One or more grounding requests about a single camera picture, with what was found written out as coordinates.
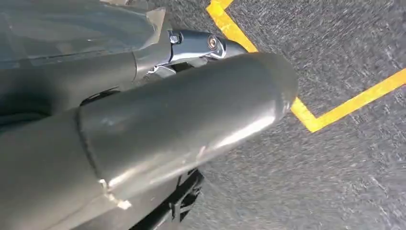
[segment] parking line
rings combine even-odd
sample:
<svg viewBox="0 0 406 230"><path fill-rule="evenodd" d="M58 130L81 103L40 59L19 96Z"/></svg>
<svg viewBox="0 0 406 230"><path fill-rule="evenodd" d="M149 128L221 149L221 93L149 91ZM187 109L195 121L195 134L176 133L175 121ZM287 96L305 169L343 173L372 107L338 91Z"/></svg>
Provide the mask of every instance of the parking line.
<svg viewBox="0 0 406 230"><path fill-rule="evenodd" d="M248 52L257 52L257 48L225 12L232 2L233 0L212 0L206 10L228 39L240 43ZM310 132L316 132L404 84L406 84L406 69L395 73L318 118L299 98L294 101L291 111Z"/></svg>

